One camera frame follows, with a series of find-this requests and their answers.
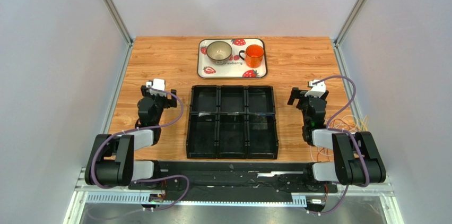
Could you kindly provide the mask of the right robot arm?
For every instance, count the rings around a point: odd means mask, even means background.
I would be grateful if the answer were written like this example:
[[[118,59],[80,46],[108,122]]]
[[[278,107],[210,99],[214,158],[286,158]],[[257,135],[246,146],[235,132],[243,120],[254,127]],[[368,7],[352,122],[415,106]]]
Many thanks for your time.
[[[288,105],[298,101],[296,108],[302,112],[303,140],[311,147],[332,150],[333,160],[312,162],[307,165],[309,177],[316,182],[332,182],[342,185],[365,186],[383,183],[386,168],[372,134],[368,131],[350,132],[327,128],[325,124],[325,90],[312,96],[307,90],[293,88]]]

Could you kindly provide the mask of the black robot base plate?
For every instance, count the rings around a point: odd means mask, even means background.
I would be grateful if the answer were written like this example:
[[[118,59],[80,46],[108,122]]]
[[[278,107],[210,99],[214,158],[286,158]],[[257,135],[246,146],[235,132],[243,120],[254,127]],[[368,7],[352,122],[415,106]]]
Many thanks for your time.
[[[290,202],[293,193],[324,197],[337,186],[316,182],[303,162],[160,161],[156,183],[132,182],[129,189],[156,190],[166,200],[199,202]]]

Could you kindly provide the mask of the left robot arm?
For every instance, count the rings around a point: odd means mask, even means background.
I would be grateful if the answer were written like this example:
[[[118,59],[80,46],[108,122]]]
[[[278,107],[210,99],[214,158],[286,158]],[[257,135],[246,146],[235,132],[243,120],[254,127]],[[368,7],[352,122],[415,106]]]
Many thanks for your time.
[[[115,134],[98,134],[86,165],[85,182],[101,188],[128,186],[132,182],[152,180],[159,172],[155,160],[135,160],[134,153],[158,143],[163,111],[176,108],[181,100],[177,91],[159,89],[153,83],[141,87],[138,120],[131,130]]]

